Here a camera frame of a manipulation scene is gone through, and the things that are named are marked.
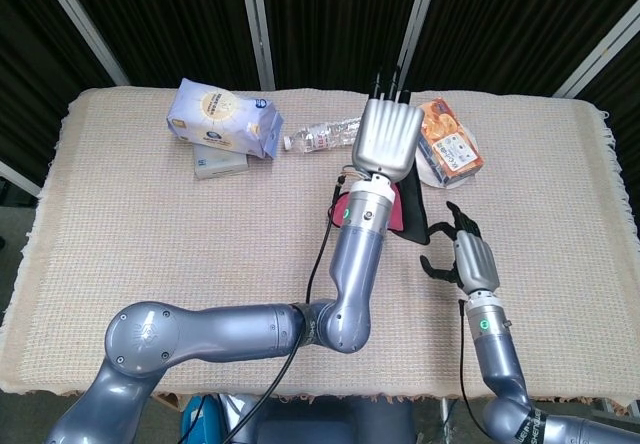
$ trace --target cable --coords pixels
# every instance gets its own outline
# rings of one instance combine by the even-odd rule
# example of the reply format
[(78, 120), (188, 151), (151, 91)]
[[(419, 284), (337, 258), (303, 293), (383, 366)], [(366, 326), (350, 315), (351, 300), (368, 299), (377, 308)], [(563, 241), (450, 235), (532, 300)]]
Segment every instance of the cable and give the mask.
[[(331, 222), (333, 221), (333, 211), (335, 210), (336, 202), (338, 202), (338, 198), (340, 197), (340, 189), (342, 188), (342, 185), (344, 184), (345, 180), (346, 180), (345, 176), (341, 175), (340, 177), (338, 177), (338, 181), (336, 182), (336, 186), (335, 186), (335, 188), (333, 190), (333, 197), (331, 199), (331, 208), (330, 208), (331, 212), (330, 212), (330, 215), (329, 215), (329, 222), (327, 223), (327, 229), (326, 229), (326, 231), (324, 233), (324, 238), (322, 239), (322, 244), (320, 246), (320, 251), (318, 251), (318, 257), (316, 258), (316, 262), (313, 265), (313, 269), (311, 270), (311, 274), (309, 275), (309, 281), (307, 282), (307, 293), (306, 293), (306, 297), (305, 297), (305, 302), (307, 304), (309, 304), (309, 302), (311, 301), (311, 288), (313, 286), (313, 280), (316, 277), (316, 272), (318, 271), (318, 266), (320, 265), (320, 261), (322, 260), (322, 255), (324, 254), (324, 248), (326, 247), (327, 241), (329, 240), (329, 233), (331, 232)], [(295, 342), (295, 344), (293, 346), (293, 349), (291, 350), (291, 353), (289, 354), (289, 357), (287, 357), (287, 360), (282, 365), (282, 368), (280, 369), (280, 372), (278, 373), (276, 378), (273, 380), (273, 382), (271, 383), (269, 388), (265, 391), (265, 393), (262, 395), (262, 397), (255, 404), (255, 406), (253, 406), (253, 408), (247, 413), (247, 415), (244, 416), (242, 419), (240, 419), (238, 424), (236, 424), (235, 427), (231, 430), (231, 432), (229, 432), (229, 434), (227, 435), (225, 440), (222, 441), (222, 444), (231, 444), (231, 439), (233, 439), (236, 436), (236, 434), (238, 434), (238, 432), (240, 432), (240, 430), (244, 427), (244, 425), (247, 422), (249, 422), (253, 416), (255, 416), (255, 414), (263, 406), (263, 404), (267, 401), (267, 399), (269, 399), (269, 397), (271, 397), (271, 394), (273, 394), (273, 391), (275, 391), (276, 387), (278, 387), (278, 385), (280, 384), (280, 381), (282, 381), (282, 379), (284, 378), (284, 375), (289, 370), (289, 367), (291, 366), (291, 362), (293, 362), (293, 358), (295, 357), (296, 353), (298, 352), (298, 349), (300, 348), (300, 344), (302, 343), (302, 340), (304, 339), (304, 337), (305, 337), (304, 332), (301, 332), (298, 335), (298, 339), (296, 340), (296, 342)]]
[(484, 430), (484, 427), (480, 425), (480, 423), (476, 420), (476, 416), (473, 415), (473, 411), (471, 411), (471, 406), (469, 405), (469, 399), (467, 399), (467, 393), (464, 390), (464, 304), (465, 302), (460, 299), (458, 301), (460, 306), (460, 390), (462, 391), (462, 398), (464, 399), (464, 403), (467, 406), (467, 411), (469, 411), (469, 416), (471, 420), (476, 425), (482, 433), (487, 436), (489, 439), (493, 440), (493, 438), (487, 434), (487, 431)]
[(200, 413), (202, 412), (202, 406), (204, 406), (204, 401), (207, 399), (207, 397), (211, 397), (211, 396), (209, 394), (205, 394), (204, 396), (202, 396), (202, 399), (200, 400), (200, 406), (198, 406), (198, 411), (196, 412), (196, 417), (191, 423), (191, 425), (189, 426), (189, 429), (187, 429), (187, 432), (185, 432), (182, 435), (182, 437), (178, 441), (178, 444), (183, 444), (184, 442), (187, 442), (187, 439), (189, 438), (189, 434), (191, 434), (191, 431), (193, 431), (193, 428), (196, 427), (196, 423), (198, 422), (198, 419), (200, 418)]
[(269, 388), (265, 391), (265, 393), (262, 395), (262, 397), (256, 403), (256, 405), (251, 408), (251, 410), (247, 413), (247, 415), (244, 416), (242, 419), (240, 419), (240, 422), (238, 422), (238, 424), (236, 424), (236, 426), (231, 430), (231, 432), (227, 435), (225, 440), (222, 441), (222, 444), (230, 444), (231, 439), (233, 439), (236, 436), (236, 434), (240, 432), (240, 430), (244, 427), (244, 425), (247, 422), (249, 422), (253, 416), (255, 416), (256, 412), (258, 412), (258, 410), (267, 401), (267, 399), (271, 397), (271, 394), (276, 389), (276, 387), (278, 387), (278, 385), (280, 384), (280, 381), (282, 381), (282, 378), (284, 377), (286, 372), (289, 370), (289, 366), (291, 366), (291, 362), (293, 361), (293, 358), (298, 352), (298, 349), (300, 348), (300, 343), (302, 342), (303, 339), (304, 339), (304, 332), (301, 332), (300, 335), (298, 336), (298, 339), (296, 340), (296, 343), (293, 346), (293, 349), (291, 350), (291, 354), (289, 354), (289, 357), (287, 357), (287, 360), (283, 364), (282, 368), (280, 369), (280, 372), (278, 373), (276, 378), (273, 380)]

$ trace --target bottle label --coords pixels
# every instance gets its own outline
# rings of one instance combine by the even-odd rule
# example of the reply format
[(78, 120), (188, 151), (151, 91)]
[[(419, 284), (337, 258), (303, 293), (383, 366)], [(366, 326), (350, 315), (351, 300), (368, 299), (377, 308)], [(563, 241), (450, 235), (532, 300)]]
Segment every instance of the bottle label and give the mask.
[(314, 149), (320, 150), (329, 148), (329, 139), (327, 139), (327, 134), (329, 134), (330, 130), (328, 125), (319, 124), (317, 126), (313, 126), (310, 131), (313, 136)]

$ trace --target gray metallic robot arm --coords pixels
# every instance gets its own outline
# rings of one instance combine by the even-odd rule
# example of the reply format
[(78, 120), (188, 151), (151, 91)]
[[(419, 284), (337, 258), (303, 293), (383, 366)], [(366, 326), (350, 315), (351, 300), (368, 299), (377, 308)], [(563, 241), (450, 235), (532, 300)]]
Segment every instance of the gray metallic robot arm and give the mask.
[(133, 442), (144, 405), (162, 376), (189, 359), (231, 362), (284, 356), (317, 344), (351, 353), (367, 342), (369, 299), (394, 192), (411, 169), (423, 112), (391, 99), (367, 102), (353, 163), (355, 183), (330, 265), (335, 300), (189, 311), (139, 302), (120, 311), (105, 336), (106, 357), (88, 391), (56, 423), (45, 444)]
[(511, 337), (511, 322), (493, 294), (500, 286), (493, 253), (475, 222), (447, 203), (455, 227), (438, 225), (454, 241), (452, 271), (433, 269), (422, 256), (424, 270), (437, 279), (456, 282), (468, 296), (465, 312), (485, 384), (497, 396), (483, 413), (487, 433), (504, 444), (639, 444), (640, 435), (571, 416), (536, 409)]

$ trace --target orange snack package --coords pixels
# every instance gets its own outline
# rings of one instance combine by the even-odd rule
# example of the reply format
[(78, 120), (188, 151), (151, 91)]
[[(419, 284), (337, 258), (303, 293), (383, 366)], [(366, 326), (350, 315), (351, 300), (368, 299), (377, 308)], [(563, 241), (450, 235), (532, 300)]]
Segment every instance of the orange snack package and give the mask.
[(484, 160), (444, 99), (422, 104), (424, 120), (418, 147), (442, 184), (480, 170)]

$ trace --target packaged bread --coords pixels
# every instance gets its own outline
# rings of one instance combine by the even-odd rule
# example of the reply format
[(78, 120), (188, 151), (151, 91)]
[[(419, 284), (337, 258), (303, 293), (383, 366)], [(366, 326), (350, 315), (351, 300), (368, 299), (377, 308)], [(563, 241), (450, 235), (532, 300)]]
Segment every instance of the packaged bread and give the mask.
[(424, 120), (418, 147), (438, 180), (448, 185), (478, 172), (484, 160), (444, 99), (420, 108)]
[(282, 117), (268, 99), (182, 79), (167, 123), (178, 138), (194, 144), (275, 158)]

